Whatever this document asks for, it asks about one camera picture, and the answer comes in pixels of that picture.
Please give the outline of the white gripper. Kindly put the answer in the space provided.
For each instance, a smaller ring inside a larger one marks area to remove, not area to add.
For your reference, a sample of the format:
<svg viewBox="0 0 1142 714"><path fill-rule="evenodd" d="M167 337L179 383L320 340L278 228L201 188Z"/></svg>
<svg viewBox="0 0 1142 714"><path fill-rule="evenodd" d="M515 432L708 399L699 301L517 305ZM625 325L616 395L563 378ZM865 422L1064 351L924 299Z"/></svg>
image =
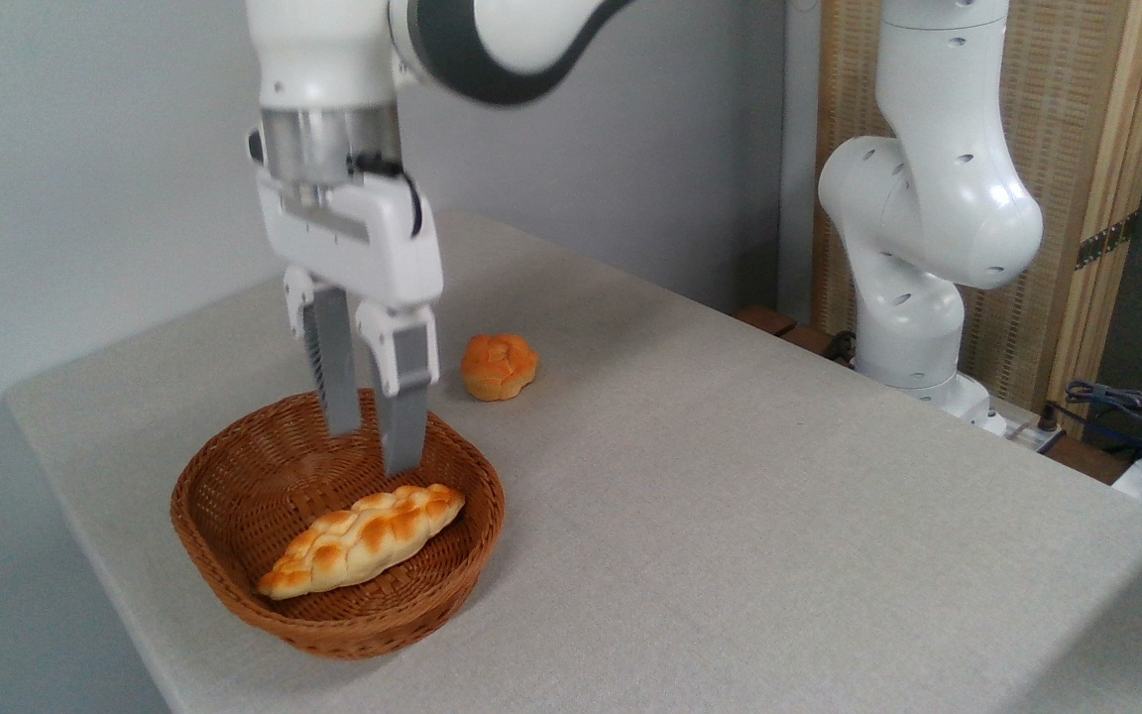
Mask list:
<svg viewBox="0 0 1142 714"><path fill-rule="evenodd" d="M343 435L362 425L343 288L372 299L359 303L355 324L371 362L386 474L416 470L429 388L440 376L439 329L431 304L423 304L437 302L444 284L429 202L404 175L343 182L317 206L304 204L264 169L257 186L270 244L290 263L286 311L308 358L327 428Z"/></svg>

